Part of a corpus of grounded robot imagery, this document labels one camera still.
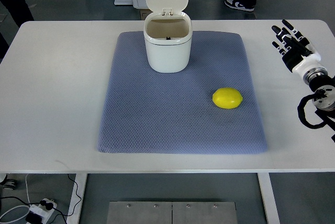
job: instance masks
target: black cable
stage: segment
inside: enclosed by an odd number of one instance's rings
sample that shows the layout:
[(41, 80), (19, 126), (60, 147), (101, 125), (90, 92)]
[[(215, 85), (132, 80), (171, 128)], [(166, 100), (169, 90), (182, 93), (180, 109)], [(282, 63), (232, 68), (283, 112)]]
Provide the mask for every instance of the black cable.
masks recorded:
[(307, 95), (306, 97), (303, 97), (298, 105), (298, 117), (301, 121), (301, 123), (303, 123), (304, 126), (310, 128), (310, 129), (319, 129), (324, 127), (327, 123), (326, 122), (321, 122), (317, 125), (312, 125), (311, 123), (309, 123), (306, 119), (306, 114), (305, 114), (305, 106), (307, 104), (308, 101), (312, 100), (312, 99), (320, 99), (325, 97), (324, 93), (321, 92), (316, 92), (314, 94), (311, 95)]
[(54, 208), (56, 211), (60, 212), (60, 214), (57, 214), (57, 215), (54, 217), (54, 219), (52, 220), (52, 222), (50, 222), (49, 224), (52, 224), (52, 223), (56, 220), (56, 218), (57, 218), (59, 215), (61, 215), (61, 216), (63, 217), (63, 220), (64, 220), (64, 222), (66, 223), (65, 216), (67, 216), (67, 217), (72, 216), (72, 215), (74, 214), (75, 207), (82, 201), (82, 198), (78, 195), (78, 187), (79, 187), (79, 186), (78, 186), (78, 183), (77, 183), (75, 180), (71, 179), (69, 174), (68, 174), (68, 178), (69, 178), (69, 180), (73, 181), (73, 183), (76, 185), (75, 194), (76, 194), (76, 196), (79, 198), (79, 201), (74, 205), (74, 207), (73, 207), (73, 211), (72, 211), (72, 213), (71, 213), (70, 215), (65, 215), (65, 214), (63, 214), (61, 211), (59, 211), (59, 210), (57, 210), (57, 209)]
[(36, 202), (36, 203), (25, 203), (23, 200), (21, 200), (20, 198), (18, 197), (15, 197), (15, 196), (7, 196), (7, 197), (0, 197), (0, 199), (17, 199), (18, 201), (22, 202), (23, 204), (25, 205), (30, 205), (30, 204), (40, 204), (39, 202)]
[[(74, 207), (73, 207), (73, 211), (72, 211), (72, 213), (70, 214), (70, 215), (65, 215), (65, 214), (63, 214), (63, 212), (62, 211), (60, 211), (60, 210), (58, 210), (58, 209), (56, 209), (56, 208), (52, 208), (52, 209), (54, 209), (54, 210), (56, 210), (57, 212), (59, 212), (59, 214), (57, 214), (56, 216), (55, 216), (55, 218), (53, 219), (53, 221), (52, 222), (50, 222), (49, 224), (52, 224), (55, 220), (56, 220), (56, 217), (58, 216), (58, 215), (61, 215), (62, 217), (63, 217), (63, 220), (64, 220), (64, 222), (65, 222), (65, 224), (67, 224), (67, 222), (66, 222), (66, 220), (65, 220), (65, 216), (72, 216), (73, 214), (74, 214), (74, 209), (75, 209), (75, 207), (82, 201), (82, 198), (78, 195), (78, 183), (75, 181), (75, 180), (73, 180), (73, 179), (71, 179), (70, 178), (70, 175), (68, 174), (68, 178), (69, 178), (69, 180), (71, 180), (71, 181), (73, 181), (74, 182), (74, 184), (76, 185), (76, 190), (75, 190), (75, 194), (76, 194), (76, 196), (79, 198), (79, 201), (74, 205)], [(0, 197), (0, 206), (1, 206), (1, 199), (10, 199), (10, 198), (12, 198), (12, 199), (16, 199), (16, 200), (18, 200), (18, 201), (20, 201), (20, 202), (22, 202), (23, 204), (25, 204), (25, 205), (34, 205), (34, 204), (40, 204), (41, 202), (36, 202), (36, 203), (26, 203), (26, 202), (24, 202), (23, 200), (21, 200), (20, 198), (18, 198), (18, 197), (15, 197), (15, 196), (7, 196), (7, 197)]]

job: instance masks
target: yellow lemon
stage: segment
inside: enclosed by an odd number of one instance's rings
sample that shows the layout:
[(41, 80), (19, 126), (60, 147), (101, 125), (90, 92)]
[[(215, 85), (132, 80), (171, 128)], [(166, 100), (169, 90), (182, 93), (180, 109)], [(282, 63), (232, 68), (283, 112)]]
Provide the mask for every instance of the yellow lemon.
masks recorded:
[(234, 88), (220, 88), (212, 96), (214, 104), (223, 109), (234, 109), (243, 100), (241, 93)]

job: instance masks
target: bin opening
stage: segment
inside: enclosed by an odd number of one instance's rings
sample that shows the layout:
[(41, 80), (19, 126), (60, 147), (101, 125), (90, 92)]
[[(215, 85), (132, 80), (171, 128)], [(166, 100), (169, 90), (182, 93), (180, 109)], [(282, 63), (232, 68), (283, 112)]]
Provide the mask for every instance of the bin opening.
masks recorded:
[(155, 39), (171, 40), (186, 37), (189, 33), (188, 23), (184, 19), (153, 19), (148, 22), (147, 34)]

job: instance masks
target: black and white sneaker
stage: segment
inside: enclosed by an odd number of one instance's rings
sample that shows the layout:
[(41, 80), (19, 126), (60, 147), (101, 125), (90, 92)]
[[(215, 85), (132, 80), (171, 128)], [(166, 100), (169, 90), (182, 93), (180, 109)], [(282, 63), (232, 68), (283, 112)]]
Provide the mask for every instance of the black and white sneaker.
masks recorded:
[(242, 11), (247, 12), (253, 12), (255, 9), (255, 6), (246, 7), (242, 3), (239, 2), (239, 0), (225, 0), (225, 5), (229, 8), (238, 9)]

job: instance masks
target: blue mat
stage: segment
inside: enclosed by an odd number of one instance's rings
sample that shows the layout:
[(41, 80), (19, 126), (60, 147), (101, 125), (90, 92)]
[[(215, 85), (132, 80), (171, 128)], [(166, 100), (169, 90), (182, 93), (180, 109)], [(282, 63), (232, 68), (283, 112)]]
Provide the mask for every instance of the blue mat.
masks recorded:
[[(221, 87), (243, 96), (235, 109), (211, 100)], [(143, 31), (120, 34), (101, 119), (98, 151), (247, 154), (266, 150), (243, 41), (238, 34), (194, 31), (187, 67), (158, 73)]]

